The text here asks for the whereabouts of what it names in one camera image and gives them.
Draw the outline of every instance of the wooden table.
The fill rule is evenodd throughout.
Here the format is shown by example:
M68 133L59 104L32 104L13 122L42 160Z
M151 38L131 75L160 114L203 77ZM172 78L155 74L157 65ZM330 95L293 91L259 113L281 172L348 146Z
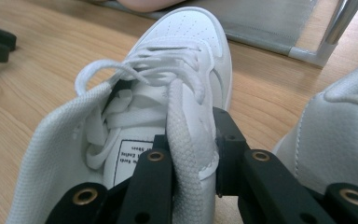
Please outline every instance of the wooden table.
M324 7L298 45L318 38ZM73 99L87 63L121 61L154 21L75 0L0 0L0 28L18 37L0 63L0 223L6 220L22 155L39 121ZM230 42L233 96L229 112L251 148L272 149L297 122L309 98L358 66L358 13L322 69ZM92 80L101 82L109 73ZM215 223L241 223L235 198L218 200Z

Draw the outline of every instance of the white leather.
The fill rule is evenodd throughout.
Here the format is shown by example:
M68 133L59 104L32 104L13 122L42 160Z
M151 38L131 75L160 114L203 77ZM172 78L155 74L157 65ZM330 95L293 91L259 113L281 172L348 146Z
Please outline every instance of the white leather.
M358 69L315 95L273 152L310 189L358 186Z

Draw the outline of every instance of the shoe upper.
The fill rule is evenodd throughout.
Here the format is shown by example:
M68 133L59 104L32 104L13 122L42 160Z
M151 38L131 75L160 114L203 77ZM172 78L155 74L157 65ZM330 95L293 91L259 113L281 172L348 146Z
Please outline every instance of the shoe upper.
M358 186L358 68L315 95L274 152L310 189Z
M206 10L187 7L160 19L122 63L100 60L76 79L78 97L44 118L21 163L7 223L40 223L83 182L112 188L131 176L138 154L166 132L178 181L174 223L212 223L213 106L227 109L231 60L225 34ZM87 91L99 70L114 76ZM118 90L118 83L126 82Z

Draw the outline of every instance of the wood grain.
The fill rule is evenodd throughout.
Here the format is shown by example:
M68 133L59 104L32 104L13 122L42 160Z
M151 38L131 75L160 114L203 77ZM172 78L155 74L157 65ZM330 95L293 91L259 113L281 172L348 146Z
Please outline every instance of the wood grain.
M310 22L323 23L326 14L322 10ZM39 121L75 97L75 77L87 63L121 61L153 22L82 1L0 0L0 28L18 37L9 63L0 63L0 223ZM308 42L319 38L315 29L323 26L307 27L310 32L297 45L312 48ZM358 13L323 69L234 42L229 46L234 73L229 112L252 148L272 149L312 95L358 66ZM111 73L102 72L91 85ZM215 223L241 223L235 200L218 201Z

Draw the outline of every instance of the gray mat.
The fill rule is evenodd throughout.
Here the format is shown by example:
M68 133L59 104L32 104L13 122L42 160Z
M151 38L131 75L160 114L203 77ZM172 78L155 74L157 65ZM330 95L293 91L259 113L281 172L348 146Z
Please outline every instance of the gray mat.
M100 3L148 18L159 19L178 7L203 7L222 23L227 38L288 55L301 35L317 0L190 0L152 13L137 13L117 1Z

